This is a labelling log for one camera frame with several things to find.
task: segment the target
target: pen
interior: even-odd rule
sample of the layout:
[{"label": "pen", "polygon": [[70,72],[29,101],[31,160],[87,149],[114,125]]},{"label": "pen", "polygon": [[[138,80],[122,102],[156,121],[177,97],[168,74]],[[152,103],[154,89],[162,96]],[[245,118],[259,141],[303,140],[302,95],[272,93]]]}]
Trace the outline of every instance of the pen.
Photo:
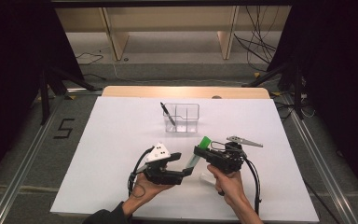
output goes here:
[{"label": "pen", "polygon": [[161,104],[161,107],[162,107],[162,109],[164,110],[164,113],[165,113],[165,114],[168,116],[168,118],[170,119],[172,125],[173,125],[173,126],[176,126],[176,125],[175,125],[175,121],[173,121],[173,119],[172,119],[170,113],[168,112],[167,108],[165,107],[165,105],[164,105],[162,102],[159,102],[159,103]]}]

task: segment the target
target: gray floor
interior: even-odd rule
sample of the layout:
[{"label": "gray floor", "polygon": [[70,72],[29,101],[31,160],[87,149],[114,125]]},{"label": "gray floor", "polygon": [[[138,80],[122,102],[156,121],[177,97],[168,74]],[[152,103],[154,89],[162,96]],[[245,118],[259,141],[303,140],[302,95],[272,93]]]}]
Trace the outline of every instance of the gray floor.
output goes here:
[{"label": "gray floor", "polygon": [[[96,52],[104,53],[103,60],[90,65],[81,65],[83,74],[87,75],[85,79],[88,83],[98,87],[109,85],[239,87],[241,83],[255,80],[255,70],[248,64],[246,52],[237,45],[233,47],[230,60],[224,61],[221,57],[219,58],[220,49],[215,37],[211,34],[192,33],[179,35],[172,33],[164,36],[158,34],[157,37],[155,34],[150,33],[132,35],[126,48],[126,53],[123,56],[128,60],[115,63],[112,63],[109,59],[110,52],[107,52],[104,39],[100,36],[90,37],[90,42],[88,42],[88,39],[84,40],[80,37],[76,41],[76,35],[73,35],[70,39],[77,55],[82,52],[81,50],[84,50],[83,52],[96,50]],[[153,47],[158,42],[158,39],[160,41],[161,38],[166,39],[166,41],[158,43],[160,48]],[[79,62],[89,63],[92,60],[92,58],[79,59]],[[262,64],[257,60],[253,60],[251,63],[255,63],[255,66],[259,68],[265,69],[267,67],[266,64]],[[88,74],[105,77],[106,80]],[[273,78],[263,84],[262,87],[269,91],[276,91],[278,78]],[[76,87],[70,82],[67,82],[66,85],[68,88]],[[47,136],[34,158],[31,169],[25,177],[14,203],[8,210],[4,223],[81,223],[83,220],[83,217],[60,217],[49,212],[97,98],[96,94],[72,93],[71,95],[75,97],[73,99],[67,98],[59,105],[54,120],[47,131]],[[274,100],[284,102],[284,99],[280,96]],[[52,99],[51,102],[54,104],[57,99]],[[307,115],[312,112],[312,108],[305,108],[305,110],[307,110],[304,111]],[[279,112],[282,117],[285,117],[290,113],[290,110],[282,109]],[[282,119],[282,123],[300,172],[324,200],[328,208],[333,211],[341,223],[344,223],[345,218],[340,217],[339,210],[297,130],[293,116],[294,113],[287,119]],[[54,136],[66,134],[66,132],[63,133],[58,130],[63,119],[74,119],[65,122],[65,125],[73,128],[73,130],[69,138],[55,139]],[[17,141],[0,164],[0,200],[21,166],[22,159],[25,157],[30,145],[33,143],[34,137],[40,129],[40,120],[41,103],[38,99],[35,99],[34,104],[30,106],[27,122],[21,127]],[[324,159],[328,161],[328,166],[348,199],[354,215],[358,219],[358,181],[356,177],[345,159],[336,153],[336,146],[317,113],[311,118],[305,117],[304,120]],[[335,223],[334,219],[327,213],[311,191],[310,197],[321,223]]]}]

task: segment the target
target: green gripper part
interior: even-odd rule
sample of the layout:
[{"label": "green gripper part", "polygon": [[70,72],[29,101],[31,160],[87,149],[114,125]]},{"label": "green gripper part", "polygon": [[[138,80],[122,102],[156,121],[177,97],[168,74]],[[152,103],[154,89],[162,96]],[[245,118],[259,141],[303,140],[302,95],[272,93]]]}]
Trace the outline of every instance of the green gripper part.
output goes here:
[{"label": "green gripper part", "polygon": [[199,144],[199,148],[206,149],[208,148],[209,144],[211,144],[211,139],[209,139],[207,136],[204,136]]}]

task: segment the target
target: white tabletop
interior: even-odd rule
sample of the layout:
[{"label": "white tabletop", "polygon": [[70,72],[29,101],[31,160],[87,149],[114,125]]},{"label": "white tabletop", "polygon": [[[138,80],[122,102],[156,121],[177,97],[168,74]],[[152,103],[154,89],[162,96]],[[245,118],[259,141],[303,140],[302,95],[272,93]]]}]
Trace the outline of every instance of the white tabletop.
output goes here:
[{"label": "white tabletop", "polygon": [[[197,133],[166,133],[159,102],[199,104]],[[128,198],[127,180],[142,153],[161,142],[181,152],[169,170],[182,170],[203,136],[226,143],[231,135],[261,143],[243,146],[260,176],[263,221],[318,222],[275,104],[270,99],[159,99],[99,97],[62,181],[52,213],[92,214],[113,210]],[[135,217],[168,220],[237,220],[214,186],[200,180],[210,173],[201,159],[182,185],[163,191],[135,212]],[[242,166],[244,190],[253,203],[255,182]]]}]

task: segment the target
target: dark sleeve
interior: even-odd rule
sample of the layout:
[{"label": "dark sleeve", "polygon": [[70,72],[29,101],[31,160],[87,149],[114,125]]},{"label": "dark sleeve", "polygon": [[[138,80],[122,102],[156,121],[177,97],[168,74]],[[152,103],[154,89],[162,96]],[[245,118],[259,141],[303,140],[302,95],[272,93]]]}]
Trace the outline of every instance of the dark sleeve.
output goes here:
[{"label": "dark sleeve", "polygon": [[100,210],[91,216],[87,217],[83,224],[129,224],[131,223],[131,217],[126,219],[124,216],[123,207],[121,202],[115,210],[109,212],[107,210]]}]

